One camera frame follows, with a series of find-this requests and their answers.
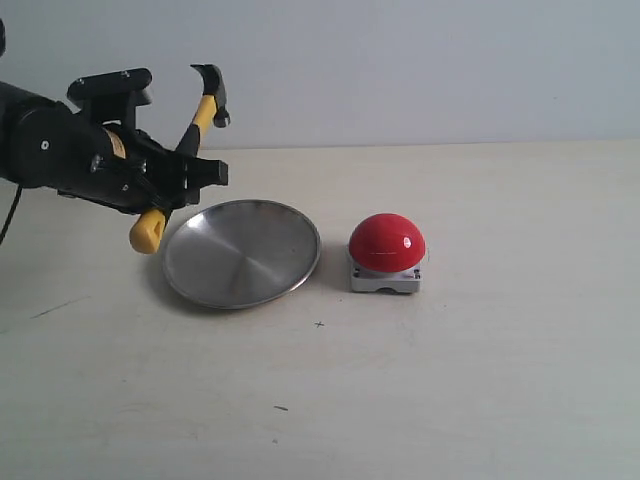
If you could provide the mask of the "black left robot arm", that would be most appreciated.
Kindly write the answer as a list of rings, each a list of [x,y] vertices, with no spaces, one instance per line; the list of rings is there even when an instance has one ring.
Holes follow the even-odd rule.
[[[228,126],[230,115],[221,70],[194,68],[202,97],[175,149],[136,126],[137,109],[151,102],[146,68],[81,77],[66,102],[2,83],[2,178],[131,215],[198,203],[201,189],[228,183],[227,164],[198,152],[209,127]]]

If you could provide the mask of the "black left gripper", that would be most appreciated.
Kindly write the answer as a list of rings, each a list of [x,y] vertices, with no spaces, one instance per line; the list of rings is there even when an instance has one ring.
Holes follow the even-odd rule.
[[[196,204],[200,190],[229,184],[218,159],[180,155],[142,130],[119,124],[65,122],[60,130],[57,193],[126,214],[143,214],[169,200]]]

